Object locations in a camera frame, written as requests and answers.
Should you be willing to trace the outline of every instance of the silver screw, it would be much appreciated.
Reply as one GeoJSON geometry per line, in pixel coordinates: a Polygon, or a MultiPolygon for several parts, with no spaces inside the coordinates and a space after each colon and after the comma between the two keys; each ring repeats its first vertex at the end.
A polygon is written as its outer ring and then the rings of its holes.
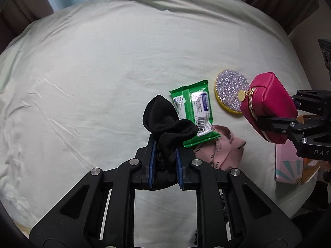
{"type": "Polygon", "coordinates": [[[138,165],[139,162],[140,162],[140,161],[139,161],[137,158],[130,159],[130,164],[133,165],[133,166],[134,166],[134,165],[138,165]]]}
{"type": "Polygon", "coordinates": [[[193,160],[192,160],[192,164],[193,164],[194,166],[200,166],[200,165],[202,164],[202,161],[199,160],[199,159],[193,159],[193,160]]]}
{"type": "Polygon", "coordinates": [[[230,170],[230,173],[233,175],[233,176],[238,176],[240,174],[240,170],[239,169],[232,169],[230,170]]]}
{"type": "Polygon", "coordinates": [[[100,172],[101,172],[101,170],[99,168],[94,168],[91,170],[92,175],[98,175],[100,172]]]}

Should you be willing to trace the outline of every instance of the zipper teeth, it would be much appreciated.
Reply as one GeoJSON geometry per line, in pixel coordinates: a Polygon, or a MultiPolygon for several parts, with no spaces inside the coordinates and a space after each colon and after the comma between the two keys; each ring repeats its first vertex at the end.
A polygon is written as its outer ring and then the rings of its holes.
{"type": "MultiPolygon", "coordinates": [[[[258,117],[257,117],[257,115],[256,115],[256,113],[254,111],[254,108],[253,108],[253,95],[249,95],[249,97],[248,97],[248,107],[249,107],[249,111],[251,112],[253,118],[257,121],[258,120],[258,117]]],[[[261,132],[262,132],[264,138],[268,142],[272,142],[265,131],[261,131],[261,132]]]]}

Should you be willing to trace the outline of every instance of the blue label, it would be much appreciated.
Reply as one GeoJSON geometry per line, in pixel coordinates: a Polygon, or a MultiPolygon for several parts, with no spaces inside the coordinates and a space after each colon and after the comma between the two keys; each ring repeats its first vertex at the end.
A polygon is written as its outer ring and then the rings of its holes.
{"type": "Polygon", "coordinates": [[[202,104],[204,105],[204,110],[205,111],[208,111],[208,97],[207,97],[207,94],[206,93],[202,93],[201,94],[201,97],[202,97],[202,104]]]}

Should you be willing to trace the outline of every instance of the pink cloth item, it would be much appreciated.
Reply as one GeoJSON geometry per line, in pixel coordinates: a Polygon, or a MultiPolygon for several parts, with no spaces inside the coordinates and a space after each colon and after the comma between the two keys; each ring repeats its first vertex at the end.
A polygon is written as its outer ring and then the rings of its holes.
{"type": "Polygon", "coordinates": [[[210,163],[215,169],[228,170],[237,168],[244,153],[246,141],[235,137],[225,126],[212,126],[219,138],[203,142],[195,149],[195,156],[210,163]]]}
{"type": "Polygon", "coordinates": [[[297,108],[282,83],[273,72],[257,75],[250,87],[251,94],[247,94],[241,103],[241,111],[248,122],[267,141],[284,144],[286,135],[261,131],[256,126],[259,117],[297,118],[297,108]]]}

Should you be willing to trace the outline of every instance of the glitter sponge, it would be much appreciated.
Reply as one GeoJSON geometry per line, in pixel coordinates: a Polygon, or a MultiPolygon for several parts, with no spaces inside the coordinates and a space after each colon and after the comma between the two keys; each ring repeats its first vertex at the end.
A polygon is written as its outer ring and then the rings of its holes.
{"type": "Polygon", "coordinates": [[[215,81],[215,95],[221,106],[227,111],[240,114],[240,104],[238,100],[239,90],[249,90],[249,83],[246,77],[234,70],[224,70],[220,72],[215,81]]]}

